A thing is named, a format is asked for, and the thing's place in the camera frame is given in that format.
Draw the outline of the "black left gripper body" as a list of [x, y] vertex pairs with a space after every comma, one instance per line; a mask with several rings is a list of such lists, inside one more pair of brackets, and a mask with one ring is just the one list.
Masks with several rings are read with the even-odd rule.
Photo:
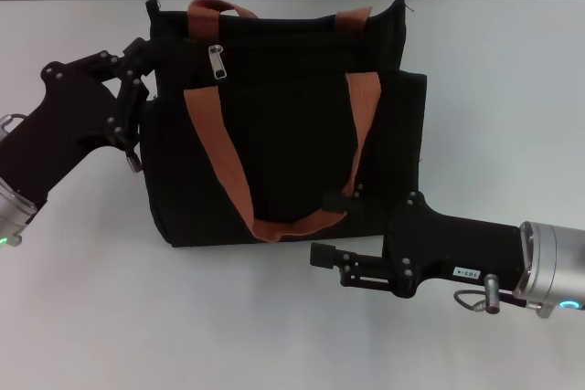
[[48, 67], [44, 99], [1, 141], [1, 179], [36, 207], [92, 151], [125, 149], [117, 101], [103, 84], [109, 78], [61, 63]]

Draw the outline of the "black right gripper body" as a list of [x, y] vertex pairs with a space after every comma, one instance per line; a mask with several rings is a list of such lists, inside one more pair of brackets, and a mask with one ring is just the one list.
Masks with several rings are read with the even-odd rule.
[[398, 297], [414, 296], [425, 280], [482, 285], [490, 274], [512, 291], [525, 269], [518, 227], [440, 214], [420, 192], [410, 193], [389, 219], [382, 258]]

